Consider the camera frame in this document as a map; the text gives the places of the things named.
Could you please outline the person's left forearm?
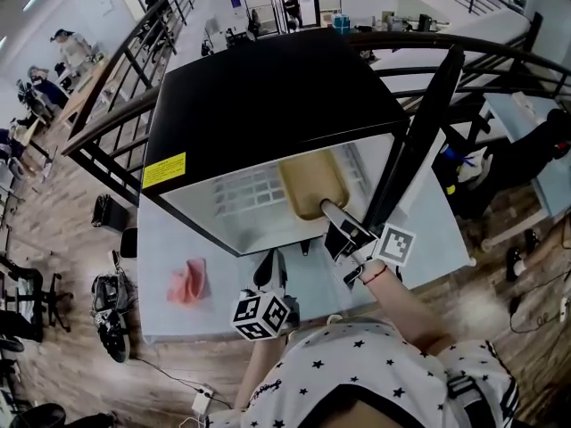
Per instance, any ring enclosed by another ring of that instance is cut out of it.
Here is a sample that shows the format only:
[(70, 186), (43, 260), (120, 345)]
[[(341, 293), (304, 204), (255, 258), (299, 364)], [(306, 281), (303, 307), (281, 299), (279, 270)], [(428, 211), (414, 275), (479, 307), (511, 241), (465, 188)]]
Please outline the person's left forearm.
[(246, 409), (256, 388), (280, 360), (287, 343), (287, 335), (254, 343), (249, 364), (236, 395), (235, 409)]

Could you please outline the blue item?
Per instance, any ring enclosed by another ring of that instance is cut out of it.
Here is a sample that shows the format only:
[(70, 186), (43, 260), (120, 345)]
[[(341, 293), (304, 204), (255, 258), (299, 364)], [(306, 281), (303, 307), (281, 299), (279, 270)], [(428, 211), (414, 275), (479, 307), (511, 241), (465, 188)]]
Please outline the blue item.
[(445, 144), (439, 152), (439, 159), (445, 167), (457, 169), (469, 161), (460, 153), (456, 152), (449, 144)]

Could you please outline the wooden table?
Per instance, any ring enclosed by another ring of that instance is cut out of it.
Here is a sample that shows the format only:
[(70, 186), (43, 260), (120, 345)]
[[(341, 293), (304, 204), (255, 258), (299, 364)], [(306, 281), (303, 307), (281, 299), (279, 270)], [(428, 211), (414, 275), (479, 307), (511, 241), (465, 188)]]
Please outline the wooden table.
[(81, 76), (81, 80), (75, 86), (73, 92), (70, 94), (68, 102), (66, 103), (59, 116), (55, 119), (56, 124), (63, 124), (68, 128), (72, 128), (73, 120), (78, 117), (79, 112), (86, 104), (87, 99), (91, 95), (95, 95), (95, 100), (101, 100), (104, 103), (109, 102), (109, 97), (115, 89), (112, 77), (108, 77), (103, 83), (101, 89), (96, 92), (96, 86), (103, 75), (109, 61), (103, 58), (97, 62), (88, 72)]
[(51, 167), (53, 165), (54, 156), (57, 152), (54, 152), (53, 154), (51, 154), (50, 152), (45, 150), (43, 147), (41, 147), (39, 144), (37, 144), (34, 140), (34, 136), (35, 136), (36, 132), (38, 131), (39, 126), (41, 124), (44, 124), (44, 123), (45, 122), (42, 119), (36, 118), (34, 123), (19, 137), (19, 141), (24, 147), (31, 146), (33, 149), (35, 149), (37, 152), (39, 152), (45, 159), (44, 167), (48, 168), (48, 167)]

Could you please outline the black mini fridge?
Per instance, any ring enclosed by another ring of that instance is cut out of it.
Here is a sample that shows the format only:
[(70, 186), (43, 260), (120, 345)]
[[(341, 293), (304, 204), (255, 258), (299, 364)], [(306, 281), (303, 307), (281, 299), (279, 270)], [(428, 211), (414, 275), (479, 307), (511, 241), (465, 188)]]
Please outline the black mini fridge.
[(313, 29), (229, 48), (170, 71), (148, 138), (141, 194), (224, 251), (245, 256), (326, 237), (289, 201), (214, 216), (211, 182), (355, 144), (370, 194), (343, 208), (380, 236), (439, 133), (465, 54), (452, 45), (410, 116), (347, 36)]

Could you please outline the white star-print shirt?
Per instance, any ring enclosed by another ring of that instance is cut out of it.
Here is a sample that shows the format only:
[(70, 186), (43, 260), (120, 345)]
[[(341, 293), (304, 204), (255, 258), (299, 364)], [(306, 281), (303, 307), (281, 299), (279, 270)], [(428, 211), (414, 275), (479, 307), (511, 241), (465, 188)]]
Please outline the white star-print shirt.
[(318, 328), (285, 350), (243, 408), (212, 413), (206, 428), (318, 428), (364, 403), (401, 428), (512, 428), (515, 379), (488, 341), (436, 355), (386, 321)]

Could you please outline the light blue side table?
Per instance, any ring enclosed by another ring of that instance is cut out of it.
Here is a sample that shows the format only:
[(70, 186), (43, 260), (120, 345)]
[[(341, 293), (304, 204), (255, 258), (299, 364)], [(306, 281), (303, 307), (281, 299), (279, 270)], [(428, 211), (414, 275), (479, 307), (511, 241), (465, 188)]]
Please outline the light blue side table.
[[(548, 113), (558, 107), (556, 101), (549, 98), (520, 93), (514, 96), (486, 93), (480, 115), (494, 120), (494, 126), (501, 129), (510, 142), (514, 143), (544, 122)], [(484, 238), (480, 244), (482, 251), (489, 252), (542, 220), (555, 218), (571, 208), (571, 151), (563, 158), (550, 162), (532, 180), (532, 186), (539, 199), (540, 209), (498, 235)]]

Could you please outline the tan rectangular tray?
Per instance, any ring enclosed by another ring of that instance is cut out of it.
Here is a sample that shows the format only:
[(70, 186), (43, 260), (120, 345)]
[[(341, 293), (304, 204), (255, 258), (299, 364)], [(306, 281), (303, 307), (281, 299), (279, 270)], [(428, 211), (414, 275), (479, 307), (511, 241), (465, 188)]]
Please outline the tan rectangular tray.
[(287, 200), (301, 220), (312, 221), (323, 217), (320, 207), (323, 200), (329, 200), (341, 209), (349, 203), (349, 188), (334, 155), (328, 149), (281, 160), (278, 171)]

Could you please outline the black rectangular case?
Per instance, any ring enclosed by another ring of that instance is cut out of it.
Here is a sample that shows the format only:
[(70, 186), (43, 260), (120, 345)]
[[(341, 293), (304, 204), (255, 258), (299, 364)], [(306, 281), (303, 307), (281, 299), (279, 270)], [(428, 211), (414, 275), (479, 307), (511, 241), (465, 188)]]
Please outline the black rectangular case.
[(135, 259), (137, 257), (137, 228), (127, 228), (120, 239), (120, 257), (122, 259)]

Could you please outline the black trash bin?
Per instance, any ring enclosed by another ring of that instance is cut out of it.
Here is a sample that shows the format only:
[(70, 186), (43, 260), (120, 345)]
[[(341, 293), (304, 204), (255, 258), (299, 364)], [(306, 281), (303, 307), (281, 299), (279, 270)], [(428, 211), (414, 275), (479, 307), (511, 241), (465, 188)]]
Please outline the black trash bin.
[(128, 210), (109, 194), (98, 195), (95, 200), (91, 225), (122, 233), (128, 226)]

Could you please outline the pink cloth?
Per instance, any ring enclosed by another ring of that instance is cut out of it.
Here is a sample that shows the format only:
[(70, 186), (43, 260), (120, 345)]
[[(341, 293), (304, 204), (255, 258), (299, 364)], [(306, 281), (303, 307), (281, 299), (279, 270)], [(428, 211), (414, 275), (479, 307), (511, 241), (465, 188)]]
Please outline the pink cloth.
[(167, 301), (185, 307), (194, 306), (203, 297), (206, 280), (206, 260), (189, 259), (183, 269), (171, 275)]

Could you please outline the black office chair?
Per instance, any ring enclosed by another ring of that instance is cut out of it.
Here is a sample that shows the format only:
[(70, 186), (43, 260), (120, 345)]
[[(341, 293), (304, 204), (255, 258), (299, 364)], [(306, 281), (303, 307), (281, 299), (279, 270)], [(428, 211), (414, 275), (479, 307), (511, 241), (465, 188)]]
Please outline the black office chair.
[(44, 278), (39, 270), (33, 267), (20, 267), (0, 253), (0, 276), (8, 276), (16, 284), (25, 283), (26, 289), (20, 291), (14, 287), (14, 295), (3, 292), (0, 300), (13, 310), (0, 309), (0, 342), (19, 339), (41, 343), (44, 338), (44, 313), (47, 313), (48, 325), (55, 327), (59, 324), (66, 333), (71, 332), (60, 315), (58, 305), (65, 299), (72, 300), (71, 292), (58, 292), (57, 283), (62, 275), (54, 273), (46, 291)]

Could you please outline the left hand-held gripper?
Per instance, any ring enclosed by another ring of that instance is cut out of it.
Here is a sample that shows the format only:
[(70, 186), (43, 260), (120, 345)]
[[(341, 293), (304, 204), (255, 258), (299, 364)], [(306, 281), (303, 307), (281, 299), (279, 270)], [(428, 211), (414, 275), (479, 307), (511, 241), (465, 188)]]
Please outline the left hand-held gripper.
[(230, 318), (231, 326), (247, 341), (276, 339), (283, 330), (300, 325), (299, 304), (286, 293), (287, 271), (283, 253), (269, 251), (253, 274), (256, 286), (265, 286), (271, 278), (271, 291), (243, 289)]

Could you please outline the black bulky object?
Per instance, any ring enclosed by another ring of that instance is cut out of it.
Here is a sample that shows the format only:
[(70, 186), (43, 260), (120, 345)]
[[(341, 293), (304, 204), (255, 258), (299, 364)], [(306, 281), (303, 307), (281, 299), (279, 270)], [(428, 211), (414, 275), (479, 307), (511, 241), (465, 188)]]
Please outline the black bulky object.
[[(493, 156), (487, 177), (461, 184), (458, 169), (445, 167), (436, 156), (433, 170), (447, 196), (454, 215), (463, 219), (483, 216), (497, 193), (519, 187), (537, 177), (552, 161), (571, 151), (571, 114), (555, 109), (532, 132), (514, 143), (496, 142), (485, 146)], [(455, 185), (454, 194), (446, 188)]]

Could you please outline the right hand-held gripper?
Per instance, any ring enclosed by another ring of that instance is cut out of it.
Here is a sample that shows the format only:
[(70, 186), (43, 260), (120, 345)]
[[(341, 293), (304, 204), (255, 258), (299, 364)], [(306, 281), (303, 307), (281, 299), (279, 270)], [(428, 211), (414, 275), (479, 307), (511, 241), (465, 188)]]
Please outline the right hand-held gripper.
[(330, 221), (324, 245), (334, 262), (334, 276), (348, 289), (353, 288), (368, 261), (382, 260), (396, 267), (407, 264), (414, 233), (386, 223), (377, 236), (329, 199), (322, 200), (320, 208)]

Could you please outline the person's right forearm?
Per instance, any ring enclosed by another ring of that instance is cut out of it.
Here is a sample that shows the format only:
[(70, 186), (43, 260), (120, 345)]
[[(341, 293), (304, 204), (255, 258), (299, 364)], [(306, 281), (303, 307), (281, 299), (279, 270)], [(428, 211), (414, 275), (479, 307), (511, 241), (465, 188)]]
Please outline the person's right forearm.
[(382, 261), (368, 261), (359, 279), (401, 336), (422, 352), (437, 356), (456, 340), (443, 321)]

